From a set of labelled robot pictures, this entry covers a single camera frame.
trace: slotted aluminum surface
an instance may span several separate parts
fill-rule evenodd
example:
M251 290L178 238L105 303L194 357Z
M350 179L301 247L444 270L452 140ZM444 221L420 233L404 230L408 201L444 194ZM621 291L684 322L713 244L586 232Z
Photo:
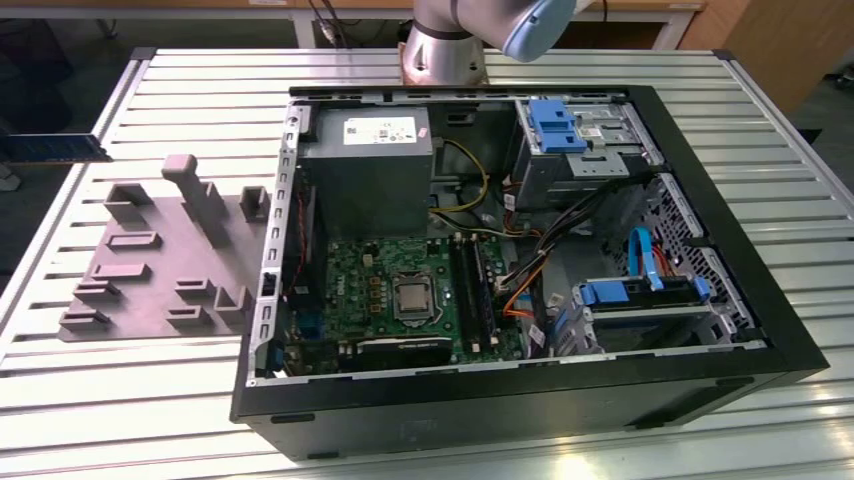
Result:
M229 421L237 337L65 344L58 321L109 220L99 202L113 182L177 195L159 180L161 158L186 152L225 195L273 184L289 87L397 84L397 51L162 50L129 71L115 119L106 115L97 129L117 162L75 167L51 213L58 221L46 222L45 244L38 238L29 252L33 270L26 260L19 272L26 287L0 302L11 314L0 337L0 476L851 478L851 198L751 81L735 76L740 67L707 52L629 51L553 52L529 65L492 53L488 64L493 84L658 88L832 368L681 429L296 465Z

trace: ram slot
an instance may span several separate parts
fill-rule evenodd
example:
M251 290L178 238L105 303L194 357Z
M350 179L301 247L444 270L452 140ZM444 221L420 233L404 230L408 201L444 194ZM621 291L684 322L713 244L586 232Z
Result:
M481 328L478 296L470 282L469 242L462 236L452 237L452 272L457 295L457 312L464 348L468 352L481 352Z
M481 347L493 348L498 345L498 335L496 327L496 311L493 309L493 289L490 288L489 277L486 275L486 264L481 253L481 242L476 239L470 242L470 252L474 257L476 275L473 284L476 286L478 324L481 327Z

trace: cpu socket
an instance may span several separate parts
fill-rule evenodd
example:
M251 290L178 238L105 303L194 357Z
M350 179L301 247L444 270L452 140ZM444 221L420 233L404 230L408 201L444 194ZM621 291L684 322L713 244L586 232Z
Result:
M421 272L398 273L392 279L396 320L418 328L434 318L433 277Z

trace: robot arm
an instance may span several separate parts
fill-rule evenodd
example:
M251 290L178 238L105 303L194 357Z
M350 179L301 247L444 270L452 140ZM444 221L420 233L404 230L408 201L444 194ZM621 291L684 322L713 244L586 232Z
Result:
M418 0L404 54L412 83L473 85L485 76L484 42L522 62L558 41L593 0Z

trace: power supply label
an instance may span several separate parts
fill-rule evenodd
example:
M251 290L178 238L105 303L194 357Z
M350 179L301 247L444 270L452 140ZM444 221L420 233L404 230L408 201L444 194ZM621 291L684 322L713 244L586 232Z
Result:
M345 122L345 145L416 143L416 117L349 118Z

